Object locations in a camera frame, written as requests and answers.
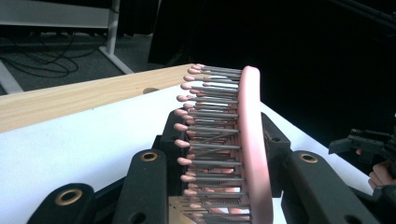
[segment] white table surface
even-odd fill
[[[47,195],[69,183],[95,191],[126,176],[132,156],[150,149],[169,112],[181,107],[179,86],[100,106],[73,115],[0,133],[0,224],[26,223]],[[322,156],[350,186],[372,193],[363,174],[262,104],[291,141],[292,150]],[[276,224],[286,223],[274,199]]]

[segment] pink hairbrush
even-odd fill
[[[262,134],[260,71],[195,64],[186,81],[203,81],[202,87],[182,84],[192,95],[179,95],[183,109],[175,110],[184,123],[175,129],[187,139],[178,147],[189,147],[188,166],[181,180],[189,207],[184,212],[196,223],[273,223],[270,178]],[[194,75],[208,74],[198,78]]]

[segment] black cable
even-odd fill
[[[31,66],[31,65],[27,65],[27,64],[15,62],[15,61],[13,61],[13,60],[10,60],[10,59],[8,59],[8,58],[1,57],[1,56],[0,56],[0,59],[1,59],[2,61],[4,61],[5,63],[8,63],[9,65],[11,65],[12,67],[14,67],[15,69],[17,69],[17,70],[19,70],[19,71],[21,71],[21,72],[23,72],[23,73],[25,73],[25,74],[31,75],[31,76],[35,76],[35,77],[48,77],[48,78],[66,77],[66,76],[68,76],[70,73],[76,72],[76,71],[78,70],[78,64],[72,60],[73,58],[80,58],[80,57],[88,56],[88,55],[92,54],[93,52],[97,51],[97,50],[106,42],[106,39],[105,39],[105,40],[101,43],[100,46],[98,46],[97,48],[95,48],[95,49],[93,49],[93,50],[91,50],[91,51],[89,51],[89,52],[87,52],[87,53],[84,53],[84,54],[81,54],[81,55],[76,55],[76,56],[66,56],[66,55],[65,55],[66,52],[67,52],[68,50],[70,50],[70,47],[71,47],[71,45],[72,45],[73,42],[74,42],[74,37],[75,37],[75,33],[73,33],[72,39],[71,39],[71,41],[68,43],[68,45],[66,46],[66,48],[65,48],[61,53],[59,53],[59,54],[57,54],[57,55],[51,55],[51,54],[49,54],[49,53],[41,52],[42,54],[44,54],[44,55],[47,56],[47,57],[54,58],[54,59],[52,59],[52,60],[50,60],[50,61],[44,60],[44,59],[42,59],[42,58],[40,58],[40,57],[37,57],[37,56],[35,56],[35,55],[31,55],[31,54],[25,52],[25,51],[23,50],[23,47],[18,46],[18,44],[17,44],[14,40],[8,38],[8,40],[11,41],[11,43],[13,43],[14,49],[16,49],[18,52],[22,53],[22,54],[23,54],[24,56],[26,56],[27,58],[29,58],[29,59],[35,61],[36,63],[40,63],[40,64],[43,64],[43,65],[55,64],[55,65],[61,67],[61,68],[62,68],[62,71],[61,71],[61,70],[48,69],[48,68],[42,68],[42,67],[34,67],[34,66]],[[45,44],[45,43],[44,43],[43,41],[41,41],[40,39],[38,39],[38,41],[39,41],[48,51],[51,51],[51,49],[48,47],[47,44]],[[65,59],[65,60],[69,61],[71,64],[74,65],[75,68],[72,69],[72,70],[69,70],[69,69],[68,69],[67,67],[65,67],[64,65],[61,65],[60,63],[57,63],[57,62],[58,62],[59,60],[61,60],[61,59]],[[39,70],[39,71],[46,71],[46,72],[58,73],[58,74],[62,74],[62,75],[59,75],[59,76],[45,76],[45,75],[39,75],[39,74],[36,74],[36,73],[32,73],[32,72],[26,71],[25,69],[22,69],[22,67],[29,68],[29,69],[33,69],[33,70]]]

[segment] cable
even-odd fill
[[[22,55],[24,55],[25,57],[33,60],[35,63],[38,63],[39,65],[54,64],[55,66],[57,66],[60,69],[49,69],[49,68],[43,68],[43,67],[36,67],[36,66],[32,66],[32,65],[28,65],[28,64],[24,64],[24,63],[18,63],[16,61],[10,60],[9,58],[2,57],[2,56],[0,56],[0,60],[4,61],[5,63],[9,64],[10,66],[14,67],[17,70],[19,70],[19,71],[21,71],[21,72],[23,72],[25,74],[34,76],[34,77],[48,77],[48,78],[66,77],[70,73],[76,72],[78,70],[78,64],[76,62],[74,62],[72,59],[88,56],[88,55],[92,54],[93,52],[97,51],[106,42],[106,39],[105,39],[98,47],[94,48],[93,50],[90,50],[87,53],[83,53],[83,54],[75,55],[75,56],[66,56],[65,55],[66,52],[70,50],[70,47],[74,43],[75,35],[76,35],[76,33],[72,34],[71,40],[67,44],[66,48],[64,48],[62,50],[61,53],[55,53],[56,55],[53,55],[53,54],[50,54],[50,53],[47,53],[47,52],[40,52],[44,56],[49,57],[50,60],[46,60],[46,59],[43,59],[41,57],[38,57],[37,55],[28,53],[27,51],[28,50],[32,50],[32,49],[27,48],[27,47],[21,47],[13,39],[7,38],[13,44],[13,46],[12,46],[13,48],[11,48],[11,49],[16,50],[17,52],[19,52]],[[52,51],[52,49],[49,48],[49,46],[47,44],[45,44],[41,39],[38,38],[37,41],[44,48],[46,48],[47,51]],[[71,64],[73,64],[73,69],[69,69],[69,68],[66,67],[66,65],[58,63],[58,61],[60,61],[61,59],[64,59],[67,62],[70,62]],[[46,71],[46,72],[51,72],[51,73],[56,73],[56,74],[61,74],[61,75],[58,75],[58,76],[47,76],[47,75],[42,75],[42,74],[29,72],[25,68],[31,69],[31,70]]]

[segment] brass insert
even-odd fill
[[[140,157],[142,161],[155,161],[157,158],[158,154],[155,152],[146,152]]]
[[[58,194],[55,203],[60,206],[66,206],[75,203],[82,196],[81,189],[66,189]]]
[[[311,162],[311,163],[318,162],[318,158],[312,156],[311,154],[302,153],[299,155],[299,157],[302,161]]]

